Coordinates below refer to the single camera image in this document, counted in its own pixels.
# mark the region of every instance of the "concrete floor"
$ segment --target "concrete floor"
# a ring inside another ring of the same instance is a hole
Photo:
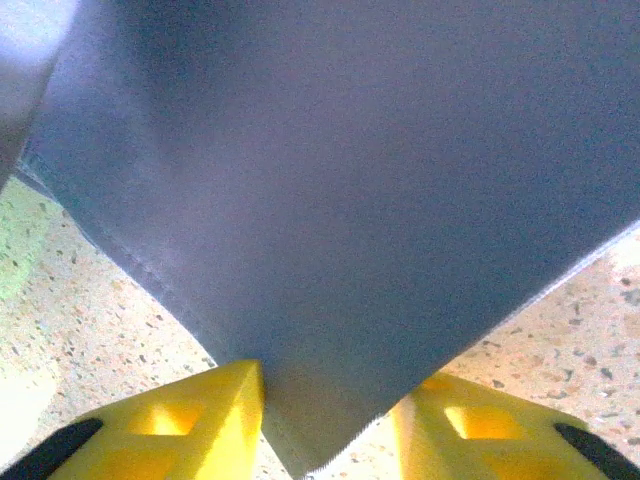
[[[0,466],[77,415],[212,359],[154,299],[17,181],[0,196]],[[640,464],[640,231],[445,367],[568,412]],[[388,418],[323,478],[398,478]],[[257,479],[288,478],[261,441]]]

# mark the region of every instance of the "gray fabric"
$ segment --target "gray fabric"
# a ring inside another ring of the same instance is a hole
[[[263,362],[299,475],[638,217],[637,20],[85,0],[31,168],[216,361]]]

